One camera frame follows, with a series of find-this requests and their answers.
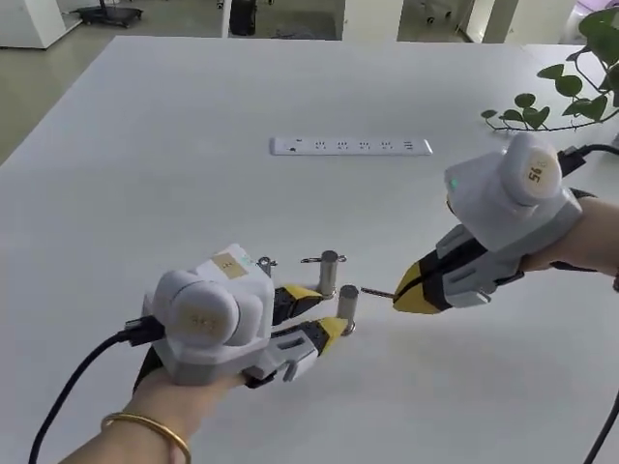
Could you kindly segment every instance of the table surface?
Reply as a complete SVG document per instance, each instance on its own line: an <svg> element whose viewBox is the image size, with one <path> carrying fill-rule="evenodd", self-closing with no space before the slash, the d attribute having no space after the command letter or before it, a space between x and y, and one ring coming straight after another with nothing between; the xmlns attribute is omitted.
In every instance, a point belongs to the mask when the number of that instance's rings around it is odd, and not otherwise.
<svg viewBox="0 0 619 464"><path fill-rule="evenodd" d="M139 314L169 269L238 242L299 260L345 253L339 282L392 290L454 224L447 166L504 145L480 120L532 91L565 46L118 38L0 169L0 446L24 462L84 356ZM616 125L553 132L558 148ZM274 135L418 136L424 159L275 158ZM619 201L619 159L570 179ZM363 297L358 329L293 385L234 391L196 462L580 462L617 387L617 297L599 275L547 272L491 305L398 314ZM333 314L324 304L316 315ZM122 407L145 348L88 370L44 442L55 462ZM600 464L616 461L611 434Z"/></svg>

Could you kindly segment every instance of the electrical outlet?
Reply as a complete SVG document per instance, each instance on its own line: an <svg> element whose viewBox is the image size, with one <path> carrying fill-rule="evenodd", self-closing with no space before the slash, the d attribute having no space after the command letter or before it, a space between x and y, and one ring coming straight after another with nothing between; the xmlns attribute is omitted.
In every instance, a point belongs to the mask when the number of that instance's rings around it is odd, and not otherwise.
<svg viewBox="0 0 619 464"><path fill-rule="evenodd" d="M426 157L432 149L420 138L274 137L276 156L394 156Z"/></svg>

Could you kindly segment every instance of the hand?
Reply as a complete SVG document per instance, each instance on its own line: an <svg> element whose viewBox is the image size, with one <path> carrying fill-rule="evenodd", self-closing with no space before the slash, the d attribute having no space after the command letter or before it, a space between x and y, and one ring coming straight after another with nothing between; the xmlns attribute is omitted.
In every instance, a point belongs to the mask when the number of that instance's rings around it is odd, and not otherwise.
<svg viewBox="0 0 619 464"><path fill-rule="evenodd" d="M563 261L580 268L617 276L619 270L619 207L597 198L581 198L582 218L561 240L527 256L521 269L542 271Z"/></svg>
<svg viewBox="0 0 619 464"><path fill-rule="evenodd" d="M241 375L236 375L204 387L182 387L174 385L167 372L159 369L142 380L124 412L159 421L183 440L189 440L217 402L244 382Z"/></svg>

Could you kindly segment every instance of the small metal part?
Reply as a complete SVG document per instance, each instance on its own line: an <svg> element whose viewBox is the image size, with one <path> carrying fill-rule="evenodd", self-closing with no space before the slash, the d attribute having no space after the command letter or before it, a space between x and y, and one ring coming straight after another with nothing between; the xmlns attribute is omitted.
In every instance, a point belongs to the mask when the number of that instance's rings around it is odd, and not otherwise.
<svg viewBox="0 0 619 464"><path fill-rule="evenodd" d="M348 261L348 258L344 254L341 254L341 255L338 256L338 262L339 263L345 263L346 261ZM320 257L320 258L305 258L305 259L302 259L301 262L303 264L321 263L322 262L322 257Z"/></svg>
<svg viewBox="0 0 619 464"><path fill-rule="evenodd" d="M344 285L339 290L338 318L348 321L342 336L349 336L355 332L355 312L359 300L359 289L354 285Z"/></svg>
<svg viewBox="0 0 619 464"><path fill-rule="evenodd" d="M367 293L368 295L373 295L374 297L389 298L390 300L393 300L396 297L396 295L394 295L393 293L381 292L380 290L372 290L371 288L366 288L366 287L361 287L360 290L363 293Z"/></svg>
<svg viewBox="0 0 619 464"><path fill-rule="evenodd" d="M275 260L272 260L268 256L262 256L260 259L258 259L256 264L262 271L265 272L267 276L271 276L271 268L277 266L278 262Z"/></svg>
<svg viewBox="0 0 619 464"><path fill-rule="evenodd" d="M319 262L320 276L317 290L325 300L330 300L336 295L339 255L332 249L328 249L322 253Z"/></svg>

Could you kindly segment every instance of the bangle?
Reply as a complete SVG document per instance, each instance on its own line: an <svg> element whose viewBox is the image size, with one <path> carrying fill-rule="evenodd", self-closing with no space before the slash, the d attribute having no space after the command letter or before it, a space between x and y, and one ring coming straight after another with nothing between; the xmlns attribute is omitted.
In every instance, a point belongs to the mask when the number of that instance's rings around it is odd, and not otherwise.
<svg viewBox="0 0 619 464"><path fill-rule="evenodd" d="M152 431L158 433L166 440L172 442L185 456L186 464L192 464L192 454L185 441L162 423L159 423L156 420L146 418L144 416L140 416L138 414L114 413L103 418L103 420L101 421L101 430L104 430L115 421L139 423L140 425L150 428Z"/></svg>

